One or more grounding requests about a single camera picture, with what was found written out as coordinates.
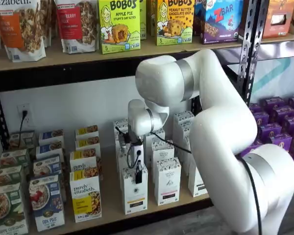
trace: purple snack box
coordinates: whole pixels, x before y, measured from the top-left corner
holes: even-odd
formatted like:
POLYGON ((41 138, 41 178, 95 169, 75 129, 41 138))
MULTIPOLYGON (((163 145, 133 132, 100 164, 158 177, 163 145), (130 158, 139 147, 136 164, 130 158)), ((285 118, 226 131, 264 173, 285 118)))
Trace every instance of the purple snack box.
POLYGON ((270 114, 270 122, 282 123, 284 118, 294 116, 294 109, 290 106, 273 108, 270 114))
POLYGON ((293 134, 294 132, 294 117, 286 117, 282 122, 282 133, 293 134))
POLYGON ((286 151, 290 149, 292 137, 288 133, 281 133, 268 138, 268 143, 284 148, 286 151))
POLYGON ((262 141, 266 141, 269 137, 275 136, 281 133, 282 126, 278 123, 269 123, 258 127, 257 137, 262 141))
POLYGON ((248 108, 252 113, 261 112, 263 110, 258 104, 249 104, 248 108))
POLYGON ((264 108, 264 110, 267 113, 271 113, 271 110, 273 108, 285 106, 285 103, 282 98, 276 96, 276 97, 261 100, 260 105, 264 108))
POLYGON ((240 153, 240 157, 245 156, 247 153, 249 153, 251 150, 254 150, 258 148, 259 146, 263 145, 263 143, 259 139, 255 139, 255 141, 251 144, 250 147, 246 148, 240 153))
POLYGON ((267 114, 266 112, 257 112, 253 113, 253 115, 257 122, 257 126, 267 124, 269 121, 269 114, 267 114))

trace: bobo's oat bites box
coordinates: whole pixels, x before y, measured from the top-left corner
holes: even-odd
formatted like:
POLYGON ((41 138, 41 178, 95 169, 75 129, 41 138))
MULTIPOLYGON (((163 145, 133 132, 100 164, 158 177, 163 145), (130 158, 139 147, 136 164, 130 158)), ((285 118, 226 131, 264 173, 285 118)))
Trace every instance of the bobo's oat bites box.
POLYGON ((192 43, 195 0, 158 0, 157 46, 192 43))
POLYGON ((102 54, 141 48, 139 0, 99 0, 102 54))
POLYGON ((195 5, 195 31, 202 43, 236 41, 243 0, 208 0, 195 5))

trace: black cable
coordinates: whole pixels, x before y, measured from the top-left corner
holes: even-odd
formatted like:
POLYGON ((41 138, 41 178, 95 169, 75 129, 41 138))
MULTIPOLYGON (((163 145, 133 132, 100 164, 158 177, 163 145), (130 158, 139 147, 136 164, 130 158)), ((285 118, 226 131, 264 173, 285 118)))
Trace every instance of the black cable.
POLYGON ((254 182, 253 176, 251 174, 251 171, 250 171, 249 166, 247 165, 246 161, 243 158, 239 158, 239 160, 242 162, 242 164, 245 167, 245 169, 246 169, 246 171, 248 173, 248 176, 250 178, 251 186, 253 188, 254 197, 255 197, 256 209, 257 209, 258 234, 259 235, 262 235, 263 234, 263 231, 262 231, 262 225, 261 225, 260 208, 259 208, 259 201, 258 201, 258 196, 257 196, 255 182, 254 182))
POLYGON ((164 142, 166 142, 166 143, 168 143, 168 144, 170 144, 170 145, 173 145, 173 146, 176 147, 176 148, 179 148, 179 149, 181 149, 181 150, 183 150, 183 151, 185 151, 185 152, 187 152, 187 153, 192 154, 192 152, 191 152, 190 150, 188 150, 188 149, 186 149, 186 148, 182 148, 182 147, 176 145, 175 143, 171 143, 171 142, 169 142, 169 141, 166 141, 165 139, 161 138, 160 136, 158 136, 158 135, 157 135, 156 133, 154 133, 154 132, 151 132, 151 134, 155 135, 155 136, 158 137, 160 140, 162 140, 162 141, 164 141, 164 142))

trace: bobo's box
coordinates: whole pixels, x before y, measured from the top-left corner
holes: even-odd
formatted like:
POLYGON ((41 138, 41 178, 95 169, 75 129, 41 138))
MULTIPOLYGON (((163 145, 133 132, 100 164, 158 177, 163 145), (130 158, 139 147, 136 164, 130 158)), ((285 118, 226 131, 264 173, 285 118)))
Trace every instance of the bobo's box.
POLYGON ((195 5, 195 31, 202 43, 236 41, 243 0, 208 0, 195 5))
POLYGON ((192 43, 195 0, 156 2, 157 46, 192 43))
POLYGON ((59 175, 32 179, 29 195, 39 232, 64 225, 59 175))
POLYGON ((141 48, 139 0, 99 0, 102 54, 141 48))

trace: power cord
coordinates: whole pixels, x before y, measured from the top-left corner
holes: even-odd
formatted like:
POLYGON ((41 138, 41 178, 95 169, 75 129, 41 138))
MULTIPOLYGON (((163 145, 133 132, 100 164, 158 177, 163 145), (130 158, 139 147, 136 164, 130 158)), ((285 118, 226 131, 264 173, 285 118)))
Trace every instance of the power cord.
POLYGON ((257 219, 258 219, 258 234, 262 235, 263 231, 262 231, 262 225, 261 225, 261 216, 260 216, 260 208, 259 208, 259 201, 258 201, 258 196, 257 196, 257 191, 256 191, 256 186, 255 186, 255 182, 253 179, 253 176, 251 174, 251 171, 249 169, 248 164, 246 163, 246 161, 243 158, 239 158, 239 160, 242 162, 243 166, 245 167, 248 176, 250 178, 250 182, 251 182, 251 186, 253 188, 253 192, 254 192, 254 197, 255 197, 255 203, 256 203, 256 209, 257 209, 257 219))
POLYGON ((22 127, 23 127, 23 122, 24 122, 26 116, 27 116, 27 110, 23 110, 22 111, 22 121, 21 121, 21 126, 20 126, 20 133, 19 133, 19 144, 18 144, 18 148, 20 148, 20 144, 21 144, 21 132, 22 132, 22 127))

